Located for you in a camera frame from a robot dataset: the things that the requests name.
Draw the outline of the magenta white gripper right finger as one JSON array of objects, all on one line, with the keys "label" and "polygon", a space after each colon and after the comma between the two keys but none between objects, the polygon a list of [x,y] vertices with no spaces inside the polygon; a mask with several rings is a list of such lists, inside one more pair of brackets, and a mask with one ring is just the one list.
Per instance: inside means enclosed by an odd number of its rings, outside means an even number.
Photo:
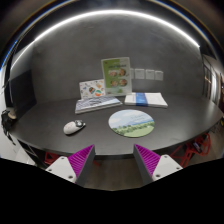
[{"label": "magenta white gripper right finger", "polygon": [[143,184],[147,185],[172,173],[180,171],[182,167],[169,155],[157,153],[135,144],[133,155],[137,162]]}]

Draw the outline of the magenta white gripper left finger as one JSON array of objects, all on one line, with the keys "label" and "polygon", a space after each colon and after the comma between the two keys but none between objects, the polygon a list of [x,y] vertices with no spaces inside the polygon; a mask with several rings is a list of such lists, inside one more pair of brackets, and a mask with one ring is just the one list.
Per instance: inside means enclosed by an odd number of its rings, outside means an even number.
[{"label": "magenta white gripper left finger", "polygon": [[60,156],[46,171],[79,186],[84,186],[94,157],[95,146],[90,145],[69,157]]}]

